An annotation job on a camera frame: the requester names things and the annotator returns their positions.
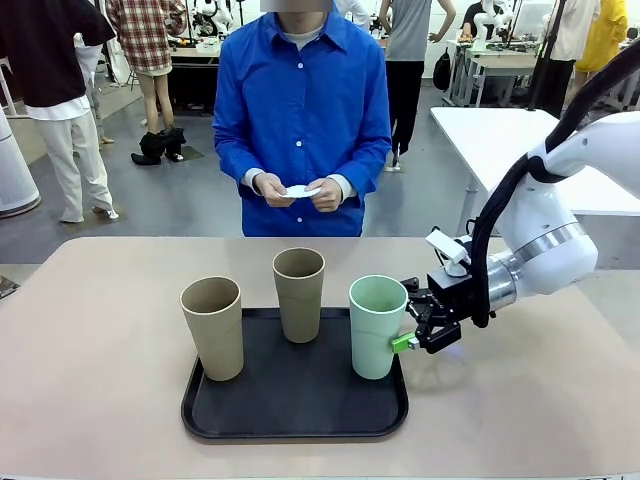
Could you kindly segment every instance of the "plaid shirt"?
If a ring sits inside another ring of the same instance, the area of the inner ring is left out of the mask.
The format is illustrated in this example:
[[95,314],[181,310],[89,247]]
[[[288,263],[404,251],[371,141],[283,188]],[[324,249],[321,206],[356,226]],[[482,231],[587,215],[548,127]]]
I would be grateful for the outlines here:
[[171,66],[167,32],[184,32],[188,21],[185,11],[181,0],[107,0],[107,16],[125,57],[131,68],[141,73]]

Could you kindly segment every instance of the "blue shirt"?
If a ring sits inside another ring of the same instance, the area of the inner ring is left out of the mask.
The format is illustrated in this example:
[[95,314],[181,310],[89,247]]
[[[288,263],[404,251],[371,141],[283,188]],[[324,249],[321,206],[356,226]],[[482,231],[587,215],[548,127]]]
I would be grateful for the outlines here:
[[[263,15],[223,44],[213,126],[220,168],[238,183],[246,236],[358,236],[365,195],[391,150],[383,51],[337,13],[298,51],[276,14]],[[310,199],[271,208],[242,185],[251,168],[285,187],[340,174],[357,196],[333,213]]]

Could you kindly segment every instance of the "black shoe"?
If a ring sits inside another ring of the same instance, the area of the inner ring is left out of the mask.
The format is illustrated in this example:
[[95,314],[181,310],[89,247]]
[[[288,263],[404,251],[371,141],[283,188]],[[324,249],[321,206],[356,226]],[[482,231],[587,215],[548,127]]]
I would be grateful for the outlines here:
[[138,155],[137,153],[131,154],[131,160],[141,167],[150,167],[151,165],[160,165],[160,163],[162,163],[160,157],[146,157],[144,155]]
[[137,153],[131,154],[131,160],[136,165],[148,167],[151,165],[159,165],[161,163],[162,152],[167,145],[167,138],[164,133],[158,135],[147,132],[142,140],[140,140],[140,149],[142,155]]
[[166,139],[165,157],[172,162],[183,162],[182,145],[187,143],[187,140],[184,138],[184,129],[169,128],[165,129],[162,134]]

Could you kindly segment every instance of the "black bag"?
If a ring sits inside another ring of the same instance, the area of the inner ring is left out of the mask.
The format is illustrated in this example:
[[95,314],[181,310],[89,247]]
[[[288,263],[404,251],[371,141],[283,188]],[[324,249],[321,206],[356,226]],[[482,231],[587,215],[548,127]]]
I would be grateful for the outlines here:
[[433,85],[443,92],[449,88],[451,79],[451,59],[449,58],[449,49],[436,62],[433,69]]

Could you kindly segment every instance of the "hand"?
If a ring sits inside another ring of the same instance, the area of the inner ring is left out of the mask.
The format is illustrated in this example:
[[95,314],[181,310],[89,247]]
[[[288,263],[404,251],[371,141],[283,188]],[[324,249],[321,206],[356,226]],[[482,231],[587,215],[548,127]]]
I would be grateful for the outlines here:
[[342,188],[332,178],[319,178],[309,184],[306,191],[321,188],[322,190],[311,197],[313,205],[320,213],[335,212],[342,203]]
[[282,195],[287,193],[287,189],[273,173],[259,173],[253,178],[253,184],[270,207],[287,208],[295,202],[293,198],[282,198]]

